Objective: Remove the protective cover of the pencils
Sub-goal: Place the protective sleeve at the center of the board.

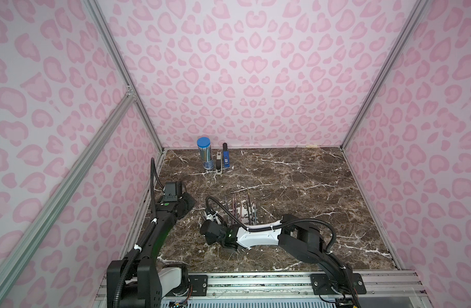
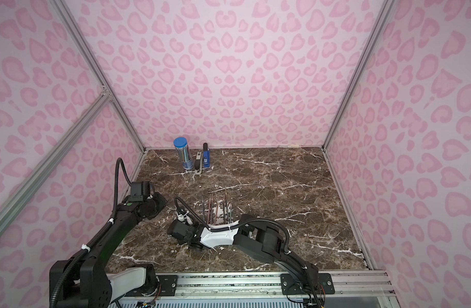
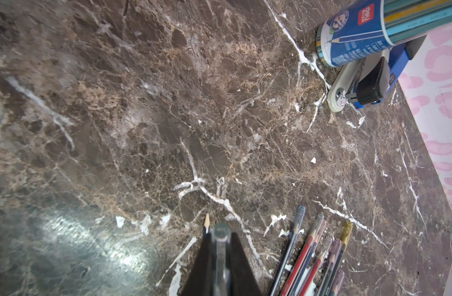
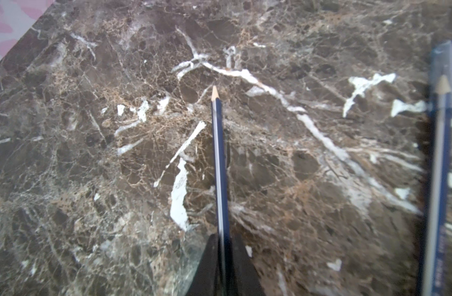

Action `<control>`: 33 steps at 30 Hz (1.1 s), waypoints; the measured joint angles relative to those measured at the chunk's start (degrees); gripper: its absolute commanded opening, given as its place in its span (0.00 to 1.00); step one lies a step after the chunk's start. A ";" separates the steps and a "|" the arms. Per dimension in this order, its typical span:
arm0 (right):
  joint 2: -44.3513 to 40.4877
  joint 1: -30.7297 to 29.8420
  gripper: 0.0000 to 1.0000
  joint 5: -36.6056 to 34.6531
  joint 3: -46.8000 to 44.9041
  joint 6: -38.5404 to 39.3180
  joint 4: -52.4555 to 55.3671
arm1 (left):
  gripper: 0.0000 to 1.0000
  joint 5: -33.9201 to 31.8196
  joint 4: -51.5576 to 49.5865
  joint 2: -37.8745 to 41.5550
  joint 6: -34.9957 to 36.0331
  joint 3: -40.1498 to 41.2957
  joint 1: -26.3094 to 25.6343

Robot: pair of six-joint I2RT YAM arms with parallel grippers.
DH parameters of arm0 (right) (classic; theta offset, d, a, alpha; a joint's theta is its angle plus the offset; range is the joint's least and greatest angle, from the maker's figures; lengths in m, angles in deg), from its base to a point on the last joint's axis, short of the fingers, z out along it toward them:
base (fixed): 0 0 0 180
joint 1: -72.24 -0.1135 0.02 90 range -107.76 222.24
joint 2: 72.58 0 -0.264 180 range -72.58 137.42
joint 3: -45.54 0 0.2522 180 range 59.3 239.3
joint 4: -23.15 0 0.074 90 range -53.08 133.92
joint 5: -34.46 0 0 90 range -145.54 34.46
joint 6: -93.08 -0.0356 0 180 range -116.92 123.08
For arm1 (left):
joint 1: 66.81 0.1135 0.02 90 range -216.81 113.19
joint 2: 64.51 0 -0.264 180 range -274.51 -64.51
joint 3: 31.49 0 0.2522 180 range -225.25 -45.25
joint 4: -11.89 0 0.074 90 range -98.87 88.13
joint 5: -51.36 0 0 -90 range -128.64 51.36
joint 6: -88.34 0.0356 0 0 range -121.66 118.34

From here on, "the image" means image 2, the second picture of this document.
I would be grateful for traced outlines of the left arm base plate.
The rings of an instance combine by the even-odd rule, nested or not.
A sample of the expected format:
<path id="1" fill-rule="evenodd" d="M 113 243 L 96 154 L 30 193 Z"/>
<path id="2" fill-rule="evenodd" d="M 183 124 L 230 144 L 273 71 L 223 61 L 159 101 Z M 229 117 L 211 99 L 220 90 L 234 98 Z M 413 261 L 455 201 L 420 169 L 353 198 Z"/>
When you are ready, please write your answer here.
<path id="1" fill-rule="evenodd" d="M 176 293 L 178 276 L 177 275 L 158 275 L 159 293 L 158 296 L 173 297 Z"/>

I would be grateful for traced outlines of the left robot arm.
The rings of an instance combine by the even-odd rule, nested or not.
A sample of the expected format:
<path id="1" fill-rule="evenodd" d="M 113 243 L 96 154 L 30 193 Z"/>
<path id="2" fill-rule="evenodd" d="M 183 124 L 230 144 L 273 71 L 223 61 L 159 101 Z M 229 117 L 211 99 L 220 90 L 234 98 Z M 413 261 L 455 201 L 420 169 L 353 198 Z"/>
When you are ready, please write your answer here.
<path id="1" fill-rule="evenodd" d="M 136 265 L 121 273 L 107 274 L 112 254 L 140 222 L 155 218 L 167 200 L 155 192 L 143 201 L 126 198 L 117 205 L 114 218 L 70 259 L 57 261 L 49 270 L 50 307 L 108 307 L 137 290 L 154 295 L 160 282 L 153 264 Z"/>

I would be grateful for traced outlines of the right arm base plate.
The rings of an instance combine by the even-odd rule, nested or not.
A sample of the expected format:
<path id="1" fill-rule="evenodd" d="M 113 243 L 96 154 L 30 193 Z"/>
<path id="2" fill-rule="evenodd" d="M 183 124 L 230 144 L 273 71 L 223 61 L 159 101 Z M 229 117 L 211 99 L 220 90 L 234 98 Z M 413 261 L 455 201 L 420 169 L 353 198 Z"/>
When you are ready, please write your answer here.
<path id="1" fill-rule="evenodd" d="M 281 290 L 283 295 L 305 295 L 311 294 L 310 290 L 305 290 L 302 284 L 296 281 L 290 274 L 280 275 Z M 318 276 L 318 286 L 316 294 L 320 295 L 320 291 L 324 291 L 324 295 L 334 295 L 335 288 L 329 273 L 321 273 Z"/>

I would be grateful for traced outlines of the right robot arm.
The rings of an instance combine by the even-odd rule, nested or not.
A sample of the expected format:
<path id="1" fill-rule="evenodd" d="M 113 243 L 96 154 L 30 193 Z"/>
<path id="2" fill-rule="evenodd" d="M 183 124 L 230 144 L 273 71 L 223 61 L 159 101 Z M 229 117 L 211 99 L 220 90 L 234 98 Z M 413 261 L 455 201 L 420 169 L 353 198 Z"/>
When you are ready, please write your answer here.
<path id="1" fill-rule="evenodd" d="M 234 223 L 213 227 L 188 217 L 172 222 L 167 233 L 179 244 L 200 250 L 234 246 L 260 263 L 285 269 L 312 298 L 325 295 L 319 269 L 290 249 L 288 229 L 271 219 L 244 214 Z"/>

